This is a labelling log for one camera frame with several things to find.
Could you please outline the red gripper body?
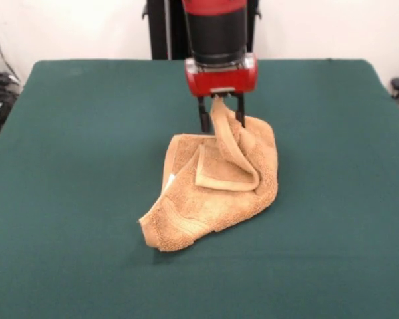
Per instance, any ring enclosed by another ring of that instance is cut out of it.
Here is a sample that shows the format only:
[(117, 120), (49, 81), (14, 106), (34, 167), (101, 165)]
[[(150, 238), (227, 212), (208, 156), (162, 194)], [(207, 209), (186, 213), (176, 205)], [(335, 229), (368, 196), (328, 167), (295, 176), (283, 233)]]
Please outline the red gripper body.
[(200, 66), (193, 58), (184, 61), (188, 88), (195, 97), (214, 94), (244, 94), (255, 90), (258, 63), (254, 54), (246, 54), (235, 64), (220, 68)]

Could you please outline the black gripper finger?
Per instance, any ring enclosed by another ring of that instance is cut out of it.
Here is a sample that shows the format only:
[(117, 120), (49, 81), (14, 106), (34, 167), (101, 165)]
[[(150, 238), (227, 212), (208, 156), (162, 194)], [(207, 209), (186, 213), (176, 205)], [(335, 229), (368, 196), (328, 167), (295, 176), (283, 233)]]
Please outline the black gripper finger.
[(209, 112), (205, 107), (205, 98), (203, 96), (197, 97), (199, 118), (201, 123), (201, 130), (203, 133), (211, 132), (211, 120)]
[(238, 122), (245, 127), (245, 97), (243, 94), (236, 94), (237, 98), (237, 110), (235, 112), (235, 117)]

